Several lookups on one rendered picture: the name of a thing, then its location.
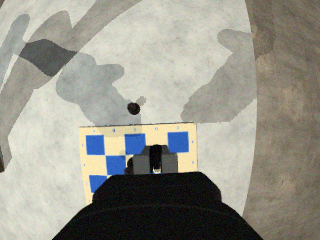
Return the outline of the black knight chess piece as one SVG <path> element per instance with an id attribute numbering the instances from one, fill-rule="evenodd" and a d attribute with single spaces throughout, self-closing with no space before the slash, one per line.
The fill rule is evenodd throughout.
<path id="1" fill-rule="evenodd" d="M 160 170 L 160 145 L 159 144 L 152 145 L 152 161 L 153 161 L 153 169 Z"/>

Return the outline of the blue and cream chessboard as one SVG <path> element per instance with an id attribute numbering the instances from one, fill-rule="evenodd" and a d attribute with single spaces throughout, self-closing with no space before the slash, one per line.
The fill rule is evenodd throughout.
<path id="1" fill-rule="evenodd" d="M 178 173 L 197 171 L 196 123 L 79 128 L 87 205 L 107 178 L 125 174 L 127 161 L 154 144 L 178 154 Z"/>

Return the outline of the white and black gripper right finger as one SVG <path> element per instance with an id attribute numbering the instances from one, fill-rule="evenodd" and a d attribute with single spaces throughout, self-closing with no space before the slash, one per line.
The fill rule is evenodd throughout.
<path id="1" fill-rule="evenodd" d="M 161 173 L 178 173 L 178 154 L 170 153 L 167 145 L 160 145 Z"/>

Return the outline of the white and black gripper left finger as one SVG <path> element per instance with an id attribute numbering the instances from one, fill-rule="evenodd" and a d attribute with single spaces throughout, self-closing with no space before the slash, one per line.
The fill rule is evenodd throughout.
<path id="1" fill-rule="evenodd" d="M 141 154 L 133 155 L 133 171 L 134 174 L 153 173 L 152 145 L 145 145 Z"/>

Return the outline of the black chess king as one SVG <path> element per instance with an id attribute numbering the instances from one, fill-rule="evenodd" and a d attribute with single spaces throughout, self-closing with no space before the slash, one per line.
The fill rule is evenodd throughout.
<path id="1" fill-rule="evenodd" d="M 129 166 L 128 166 L 129 165 Z M 133 158 L 130 158 L 128 161 L 127 161 L 127 168 L 125 168 L 124 170 L 124 173 L 125 174 L 134 174 L 134 171 L 133 171 Z"/>

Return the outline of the black rook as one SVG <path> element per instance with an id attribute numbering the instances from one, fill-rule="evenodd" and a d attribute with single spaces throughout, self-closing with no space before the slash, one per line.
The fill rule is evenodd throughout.
<path id="1" fill-rule="evenodd" d="M 132 115 L 136 115 L 140 112 L 140 106 L 136 103 L 131 102 L 127 106 L 128 106 L 127 109 L 129 111 L 129 113 Z"/>

